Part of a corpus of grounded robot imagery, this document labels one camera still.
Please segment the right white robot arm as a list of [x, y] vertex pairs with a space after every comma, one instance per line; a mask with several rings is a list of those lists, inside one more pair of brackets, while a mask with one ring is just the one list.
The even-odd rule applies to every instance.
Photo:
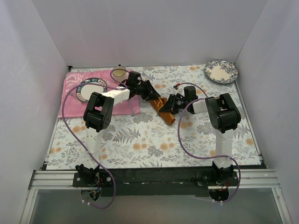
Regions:
[[160, 112], [177, 114], [179, 110], [191, 114], [207, 112], [216, 137], [215, 156], [212, 167], [196, 173], [195, 181], [199, 186], [222, 185], [234, 176], [232, 143], [235, 130], [241, 122], [241, 115], [230, 94], [218, 97], [198, 98], [194, 86], [184, 87], [184, 95], [171, 94]]

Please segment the brown satin napkin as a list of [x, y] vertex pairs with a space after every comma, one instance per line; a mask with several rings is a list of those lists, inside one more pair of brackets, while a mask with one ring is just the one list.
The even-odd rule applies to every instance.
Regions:
[[160, 109], [167, 102], [167, 98], [158, 98], [156, 100], [151, 100], [150, 103], [158, 115], [165, 121], [166, 124], [172, 125], [175, 122], [175, 117], [170, 112], [160, 112]]

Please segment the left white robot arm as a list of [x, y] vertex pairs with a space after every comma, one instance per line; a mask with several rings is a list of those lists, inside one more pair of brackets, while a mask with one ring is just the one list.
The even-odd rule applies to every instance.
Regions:
[[88, 186], [93, 187], [100, 182], [100, 166], [95, 156], [98, 154], [104, 130], [110, 125], [113, 107], [136, 95], [145, 101], [157, 100], [160, 97], [150, 81], [135, 71], [129, 72], [128, 78], [121, 81], [115, 90], [91, 94], [83, 116], [86, 126], [86, 152], [89, 157], [83, 164], [76, 166], [80, 179]]

